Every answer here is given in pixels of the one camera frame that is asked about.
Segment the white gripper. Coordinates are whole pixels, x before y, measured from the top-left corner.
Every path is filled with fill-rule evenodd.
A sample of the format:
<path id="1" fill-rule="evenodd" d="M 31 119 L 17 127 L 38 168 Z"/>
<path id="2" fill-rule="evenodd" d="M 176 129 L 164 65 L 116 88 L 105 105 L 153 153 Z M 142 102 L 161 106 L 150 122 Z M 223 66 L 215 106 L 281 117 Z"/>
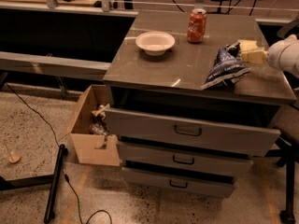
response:
<path id="1" fill-rule="evenodd" d="M 262 64 L 265 62 L 265 60 L 267 60 L 271 67 L 279 69 L 279 54 L 281 49 L 281 42 L 273 44 L 267 52 L 264 50 L 264 48 L 242 49 L 241 60 L 244 63 L 256 64 Z"/>

